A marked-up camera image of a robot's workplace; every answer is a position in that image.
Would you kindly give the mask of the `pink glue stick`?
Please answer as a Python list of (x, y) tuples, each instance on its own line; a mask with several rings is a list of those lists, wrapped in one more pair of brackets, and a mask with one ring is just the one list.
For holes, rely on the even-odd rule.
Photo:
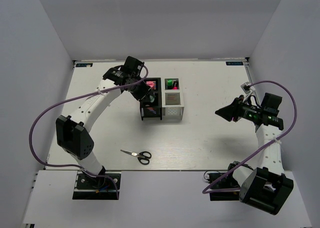
[(150, 87), (150, 88), (154, 88), (155, 84), (153, 81), (147, 81), (146, 84)]

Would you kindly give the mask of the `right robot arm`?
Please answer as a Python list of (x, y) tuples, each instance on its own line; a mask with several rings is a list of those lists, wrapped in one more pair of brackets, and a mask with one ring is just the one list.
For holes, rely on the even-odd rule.
[(224, 192), (235, 188), (240, 202), (277, 215), (294, 188), (293, 180), (285, 176), (278, 139), (284, 129), (283, 120), (278, 117), (282, 97), (266, 93), (260, 105), (253, 105), (250, 99), (249, 95), (241, 95), (215, 114), (229, 122), (241, 118), (253, 122), (258, 146), (268, 142), (271, 145), (259, 152), (256, 168), (248, 164), (236, 168), (238, 162), (234, 161), (228, 167), (230, 172), (213, 188)]

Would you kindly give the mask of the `blue corner label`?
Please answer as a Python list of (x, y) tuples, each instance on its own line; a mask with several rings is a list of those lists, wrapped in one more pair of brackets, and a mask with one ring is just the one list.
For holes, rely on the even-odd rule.
[(226, 61), (227, 66), (243, 66), (244, 63), (242, 61)]
[(92, 67), (93, 63), (77, 63), (76, 67)]

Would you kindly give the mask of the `green highlighter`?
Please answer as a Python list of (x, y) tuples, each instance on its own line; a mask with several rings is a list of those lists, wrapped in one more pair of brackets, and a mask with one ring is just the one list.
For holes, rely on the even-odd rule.
[(173, 89), (173, 87), (174, 87), (174, 81), (172, 80), (172, 79), (169, 79), (169, 80), (167, 80), (167, 89)]

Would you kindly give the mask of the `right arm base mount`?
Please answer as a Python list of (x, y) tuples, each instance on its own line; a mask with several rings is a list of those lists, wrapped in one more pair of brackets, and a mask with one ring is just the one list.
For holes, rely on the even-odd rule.
[[(220, 171), (205, 171), (205, 173), (203, 175), (203, 179), (210, 184), (214, 180), (216, 180), (220, 176), (222, 176), (223, 174), (224, 174), (224, 172), (220, 172)], [(212, 201), (212, 202), (238, 201), (240, 186), (233, 177), (228, 176), (226, 178), (223, 178), (222, 180), (217, 182), (215, 185), (213, 185), (210, 189), (211, 190), (219, 190), (219, 189), (225, 190), (225, 189), (231, 189), (231, 188), (237, 188), (237, 190), (236, 191), (211, 193), (209, 195), (210, 201)]]

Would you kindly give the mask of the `right blue corner label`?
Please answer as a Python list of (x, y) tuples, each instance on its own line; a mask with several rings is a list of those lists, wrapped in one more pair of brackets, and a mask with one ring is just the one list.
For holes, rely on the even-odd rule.
[(242, 61), (226, 61), (227, 66), (243, 66), (244, 63)]

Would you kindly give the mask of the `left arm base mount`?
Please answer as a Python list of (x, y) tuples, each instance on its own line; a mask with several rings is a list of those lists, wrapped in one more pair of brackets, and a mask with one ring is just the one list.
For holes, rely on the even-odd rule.
[(117, 200), (113, 182), (108, 178), (90, 178), (78, 172), (75, 180), (73, 200)]

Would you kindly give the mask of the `black handled scissors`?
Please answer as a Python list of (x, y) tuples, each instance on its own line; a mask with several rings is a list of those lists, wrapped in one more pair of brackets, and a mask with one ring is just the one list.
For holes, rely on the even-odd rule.
[(148, 165), (150, 163), (150, 159), (152, 158), (151, 153), (148, 151), (136, 153), (136, 152), (126, 151), (126, 150), (121, 150), (121, 152), (128, 154), (130, 156), (136, 157), (142, 165)]

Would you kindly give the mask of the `white slotted organizer box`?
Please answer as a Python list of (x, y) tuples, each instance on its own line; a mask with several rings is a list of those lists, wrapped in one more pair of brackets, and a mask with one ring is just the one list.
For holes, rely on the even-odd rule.
[[(178, 90), (167, 89), (167, 80), (177, 81)], [(162, 117), (166, 120), (180, 121), (184, 115), (183, 86), (179, 78), (164, 78), (161, 81)]]

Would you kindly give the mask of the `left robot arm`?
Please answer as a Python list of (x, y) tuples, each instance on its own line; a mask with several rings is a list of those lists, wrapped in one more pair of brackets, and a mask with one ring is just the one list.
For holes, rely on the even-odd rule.
[(154, 102), (154, 92), (141, 77), (144, 67), (144, 62), (128, 56), (123, 65), (112, 67), (103, 75), (94, 94), (79, 108), (67, 116), (60, 115), (56, 120), (57, 144), (76, 160), (96, 188), (105, 184), (106, 170), (93, 153), (91, 128), (125, 91), (137, 101)]

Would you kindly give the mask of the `left blue corner label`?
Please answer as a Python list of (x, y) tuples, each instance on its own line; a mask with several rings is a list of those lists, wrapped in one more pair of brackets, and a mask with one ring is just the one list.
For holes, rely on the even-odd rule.
[(76, 67), (92, 67), (93, 63), (77, 63)]

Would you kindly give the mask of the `pink correction tape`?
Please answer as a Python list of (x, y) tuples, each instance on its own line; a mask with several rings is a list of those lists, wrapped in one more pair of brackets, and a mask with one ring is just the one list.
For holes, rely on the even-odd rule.
[(146, 107), (145, 108), (146, 113), (151, 115), (159, 115), (160, 114), (160, 109), (158, 107)]

